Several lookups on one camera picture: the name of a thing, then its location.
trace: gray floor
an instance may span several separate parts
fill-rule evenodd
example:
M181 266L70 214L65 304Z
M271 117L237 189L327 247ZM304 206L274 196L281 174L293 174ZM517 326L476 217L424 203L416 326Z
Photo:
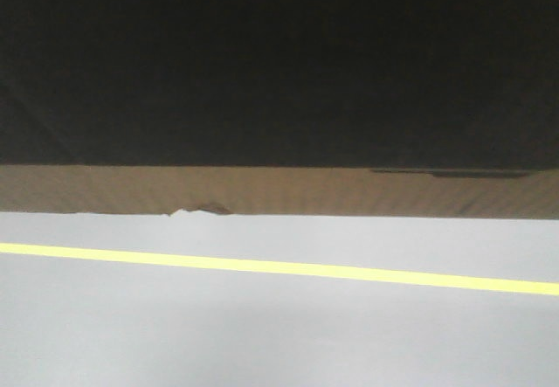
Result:
M559 221L0 214L0 242L559 281ZM559 385L559 299L0 254L0 385Z

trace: torn cardboard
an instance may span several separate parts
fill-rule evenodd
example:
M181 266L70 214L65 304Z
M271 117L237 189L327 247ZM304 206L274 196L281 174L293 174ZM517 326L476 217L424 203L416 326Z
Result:
M559 218L559 172L449 178L369 169L0 166L0 211Z
M0 0L0 209L557 218L558 3Z

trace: dark cardboard surface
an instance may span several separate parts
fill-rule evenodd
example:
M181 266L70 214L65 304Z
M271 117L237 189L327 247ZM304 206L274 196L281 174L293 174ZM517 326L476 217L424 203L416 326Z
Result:
M559 164L559 0L0 5L2 164Z

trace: yellow tape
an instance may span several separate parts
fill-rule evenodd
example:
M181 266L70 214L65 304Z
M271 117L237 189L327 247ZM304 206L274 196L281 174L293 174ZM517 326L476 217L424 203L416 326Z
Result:
M391 271L355 266L316 265L309 263L273 262L267 260L221 259L178 254L120 252L114 250L80 249L49 245L20 245L0 243L0 252L29 254L53 258L105 260L144 265L182 266L200 269L220 269L258 273L322 276L349 280L370 280L399 284L424 285L501 291L522 294L559 295L559 283L528 280L498 280L473 276L444 275L409 271Z

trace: cardboard box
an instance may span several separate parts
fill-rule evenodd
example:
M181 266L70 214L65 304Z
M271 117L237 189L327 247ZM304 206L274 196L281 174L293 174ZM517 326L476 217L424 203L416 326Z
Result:
M0 210L557 218L557 0L0 0Z

